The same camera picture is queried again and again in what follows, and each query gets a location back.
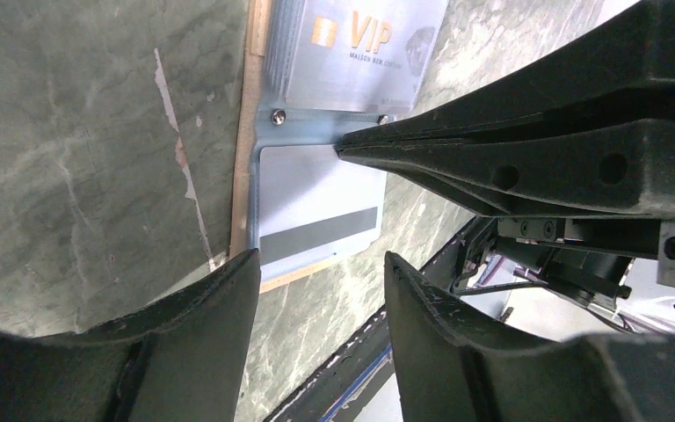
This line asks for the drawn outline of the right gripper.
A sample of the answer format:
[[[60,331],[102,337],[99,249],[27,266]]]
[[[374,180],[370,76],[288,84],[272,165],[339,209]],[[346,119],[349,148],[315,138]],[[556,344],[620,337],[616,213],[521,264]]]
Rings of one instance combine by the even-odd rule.
[[[657,284],[675,289],[675,220],[647,220],[675,218],[675,122],[511,142],[353,134],[337,154],[489,216],[473,218],[454,239],[456,294],[467,293],[490,254],[530,271],[524,287],[583,308],[627,300],[626,275],[638,258],[655,261]]]

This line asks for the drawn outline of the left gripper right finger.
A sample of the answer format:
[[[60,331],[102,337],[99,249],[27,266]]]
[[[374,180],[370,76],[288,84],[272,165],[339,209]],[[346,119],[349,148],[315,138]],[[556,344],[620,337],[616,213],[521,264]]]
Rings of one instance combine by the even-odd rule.
[[[558,343],[483,314],[394,252],[385,302],[406,421],[675,421],[675,334]]]

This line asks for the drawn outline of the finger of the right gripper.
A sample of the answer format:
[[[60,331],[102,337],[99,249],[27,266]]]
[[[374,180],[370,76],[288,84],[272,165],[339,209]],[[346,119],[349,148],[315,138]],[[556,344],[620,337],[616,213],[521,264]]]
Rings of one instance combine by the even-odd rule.
[[[351,132],[338,147],[485,134],[594,100],[674,87],[675,1],[640,1],[509,76],[417,117]]]

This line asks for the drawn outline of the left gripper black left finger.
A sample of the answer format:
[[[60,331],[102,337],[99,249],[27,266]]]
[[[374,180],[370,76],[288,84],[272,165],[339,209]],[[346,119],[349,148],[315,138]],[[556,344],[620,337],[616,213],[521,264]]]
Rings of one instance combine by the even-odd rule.
[[[0,331],[0,421],[230,421],[260,289],[257,250],[80,334]]]

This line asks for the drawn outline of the silver VIP credit card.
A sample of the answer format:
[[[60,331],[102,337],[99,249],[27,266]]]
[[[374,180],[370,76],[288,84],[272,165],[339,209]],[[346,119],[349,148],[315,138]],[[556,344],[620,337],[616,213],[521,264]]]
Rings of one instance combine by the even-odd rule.
[[[277,1],[266,72],[291,108],[413,109],[446,1]]]

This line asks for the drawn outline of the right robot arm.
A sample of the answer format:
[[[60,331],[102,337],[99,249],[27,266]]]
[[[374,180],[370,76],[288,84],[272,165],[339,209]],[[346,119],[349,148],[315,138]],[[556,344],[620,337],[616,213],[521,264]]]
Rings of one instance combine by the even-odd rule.
[[[675,332],[675,1],[605,1],[565,46],[336,152],[473,213],[425,268],[446,291],[509,260],[619,331]]]

